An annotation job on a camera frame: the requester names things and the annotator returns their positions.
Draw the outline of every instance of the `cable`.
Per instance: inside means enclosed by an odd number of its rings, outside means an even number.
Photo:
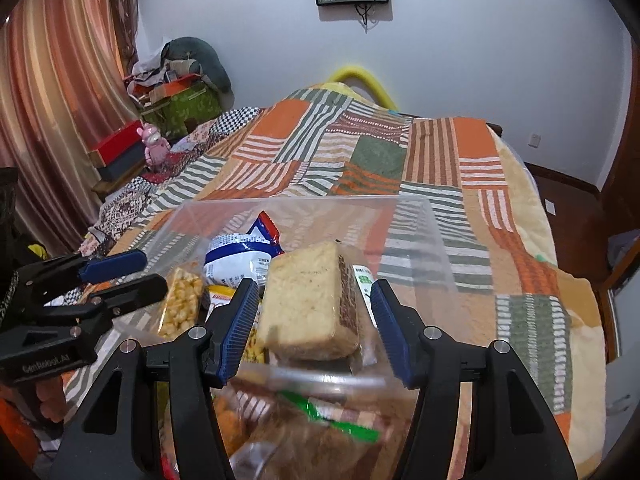
[[[373,0],[370,4],[355,4],[356,12],[360,16],[362,20],[362,26],[365,30],[367,30],[367,25],[369,25],[369,11],[373,8],[373,5],[377,0]]]

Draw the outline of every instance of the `red box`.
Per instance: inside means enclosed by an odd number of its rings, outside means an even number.
[[[126,152],[137,142],[142,142],[138,135],[138,128],[142,128],[139,120],[133,121],[123,129],[104,139],[88,155],[94,168],[104,168],[111,164],[119,155]]]
[[[187,74],[186,76],[178,78],[171,83],[164,83],[156,86],[151,92],[149,92],[149,99],[152,104],[157,103],[160,99],[179,94],[190,86],[196,84],[198,81],[200,81],[199,75]]]

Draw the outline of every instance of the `bread loaf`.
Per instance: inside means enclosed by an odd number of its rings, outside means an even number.
[[[271,261],[258,345],[289,358],[321,361],[358,348],[358,310],[366,307],[342,250],[338,242],[321,242]]]

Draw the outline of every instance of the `metal screw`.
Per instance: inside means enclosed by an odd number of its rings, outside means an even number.
[[[138,343],[135,339],[127,339],[120,343],[120,351],[123,354],[128,354],[129,352],[133,352],[136,349],[136,346],[138,346]]]
[[[442,330],[436,326],[428,326],[422,333],[427,339],[440,339],[442,337]]]
[[[506,341],[498,339],[498,341],[494,341],[494,350],[500,354],[507,354],[511,350],[511,346]]]
[[[194,326],[189,330],[189,337],[191,339],[201,339],[207,333],[207,329],[203,326]]]

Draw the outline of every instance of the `wall outlet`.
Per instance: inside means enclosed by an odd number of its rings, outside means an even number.
[[[540,145],[540,136],[538,134],[531,134],[529,137],[529,146],[537,148]]]
[[[556,204],[551,202],[551,200],[547,200],[546,198],[545,198],[545,209],[547,213],[554,216],[556,215]]]

